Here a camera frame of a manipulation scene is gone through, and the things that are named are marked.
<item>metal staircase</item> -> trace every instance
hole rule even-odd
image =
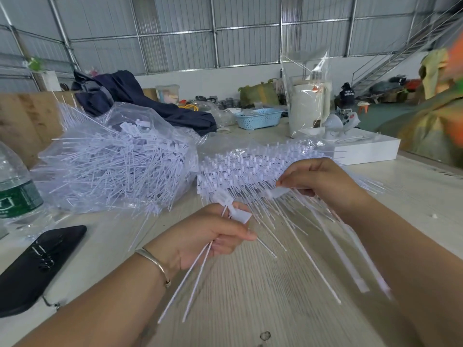
[[[458,4],[452,6],[449,11],[440,14],[435,21],[430,22],[433,16],[437,16],[437,12],[432,13],[422,22],[411,28],[410,34],[414,31],[416,34],[411,37],[408,36],[407,40],[402,43],[403,46],[399,50],[381,52],[357,69],[352,74],[351,82],[351,86],[355,90],[356,94],[362,95],[376,81],[378,81],[379,78],[397,67],[397,65],[402,61],[416,52],[429,48],[434,41],[447,32],[453,30],[455,22],[460,20],[463,16],[463,7],[459,4],[459,8],[455,10],[456,5]],[[384,57],[386,55],[389,55],[389,58],[384,61]]]

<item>green floor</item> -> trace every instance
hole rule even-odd
[[[410,104],[371,104],[368,113],[358,116],[359,128],[367,131],[376,131],[379,126],[391,119],[411,112],[416,106]]]

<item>wooden table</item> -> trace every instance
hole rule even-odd
[[[261,143],[284,141],[286,125],[287,120],[282,119],[273,128],[249,132],[234,127],[231,134],[241,138],[246,135]],[[350,168],[385,183],[390,191],[377,196],[381,202],[463,258],[461,176],[402,156],[395,161]],[[142,244],[200,207],[192,187],[171,212],[148,219]],[[336,224],[329,226],[367,280],[372,289],[369,293],[358,291],[320,231],[302,217],[294,216],[292,220],[308,231],[309,236],[300,233],[299,239],[338,293],[342,305],[333,299],[282,220],[275,225],[276,234],[288,252],[266,230],[253,224],[278,259],[253,242],[244,243],[231,256],[211,260],[205,266],[187,321],[181,323],[196,275],[187,280],[165,319],[157,325],[157,317],[182,279],[177,277],[135,346],[420,346],[413,328],[379,290],[362,258]],[[52,303],[69,302],[107,275],[130,255],[128,249],[143,221],[143,216],[133,218],[130,211],[76,215],[63,221],[60,226],[84,224],[89,230],[50,284],[47,299]],[[11,247],[8,236],[0,240],[0,272],[24,248]],[[25,313],[0,319],[1,345],[11,346],[53,313],[54,309],[39,300]],[[271,336],[267,341],[261,339],[265,332]]]

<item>water bottle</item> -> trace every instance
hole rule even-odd
[[[19,156],[0,141],[0,220],[10,234],[35,237],[53,216]]]

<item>hand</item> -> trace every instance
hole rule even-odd
[[[315,158],[292,163],[276,186],[296,188],[307,196],[317,195],[339,215],[358,211],[371,196],[332,159]]]
[[[239,202],[234,202],[233,206],[250,212],[246,205]],[[189,268],[203,247],[212,240],[209,256],[230,254],[243,240],[257,238],[248,229],[248,224],[228,219],[228,209],[222,217],[223,210],[220,204],[209,204],[170,227],[144,248],[168,267],[172,278],[179,269]]]

